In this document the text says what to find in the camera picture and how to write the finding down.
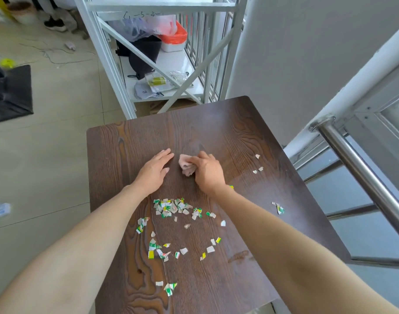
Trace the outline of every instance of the pink cloth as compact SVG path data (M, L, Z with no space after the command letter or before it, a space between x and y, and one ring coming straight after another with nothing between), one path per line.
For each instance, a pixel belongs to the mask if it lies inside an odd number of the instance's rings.
M182 174L185 174L185 176L191 176L197 169L194 163L187 162L190 158L191 156L186 154L181 154L179 156L179 165L182 168Z

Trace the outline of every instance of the black shoe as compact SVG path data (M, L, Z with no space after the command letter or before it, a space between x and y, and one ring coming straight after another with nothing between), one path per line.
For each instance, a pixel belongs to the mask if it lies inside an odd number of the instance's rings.
M54 20L52 16L48 21L44 22L44 26L52 31L64 32L67 31L67 27L64 25L62 19Z

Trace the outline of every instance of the wooden table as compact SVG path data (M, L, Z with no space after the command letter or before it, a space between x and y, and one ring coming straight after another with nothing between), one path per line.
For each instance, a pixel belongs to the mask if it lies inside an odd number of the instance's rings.
M350 258L248 97L91 128L87 144L91 211L130 184L154 154L168 147L175 153L162 187L139 205L129 221L96 298L97 314L244 314L278 298L226 213L198 189L193 177L182 175L181 153L212 153L223 167L226 182L238 193L275 215L270 202L279 203L285 208L279 218L342 260ZM254 174L260 166L263 171ZM155 215L153 199L181 197L204 212L215 212L217 218L204 214L193 221L191 215L177 213L175 222L173 216ZM147 228L137 234L137 220L145 216L150 217ZM222 220L226 227L220 226ZM148 259L153 230L158 243L171 243L164 249L172 251L166 263L157 255ZM216 252L199 261L210 239L217 237L222 241ZM188 253L175 259L174 252L183 247ZM155 281L177 282L178 286L168 297Z

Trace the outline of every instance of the hand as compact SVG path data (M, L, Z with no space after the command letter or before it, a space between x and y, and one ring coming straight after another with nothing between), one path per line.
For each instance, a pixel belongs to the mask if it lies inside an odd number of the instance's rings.
M223 168L212 154L201 151L197 157L191 157L187 161L198 167L195 171L195 181L208 196L212 196L218 188L226 185Z
M169 172L169 168L163 166L174 156L171 149L162 150L141 168L133 184L143 192L144 197L158 190L163 184L163 179Z

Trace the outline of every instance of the forearm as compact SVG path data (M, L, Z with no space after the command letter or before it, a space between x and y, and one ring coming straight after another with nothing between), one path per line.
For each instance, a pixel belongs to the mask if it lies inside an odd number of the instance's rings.
M329 250L230 187L213 198L293 314L399 313Z
M88 313L143 198L127 186L77 224L14 279L0 297L0 313Z

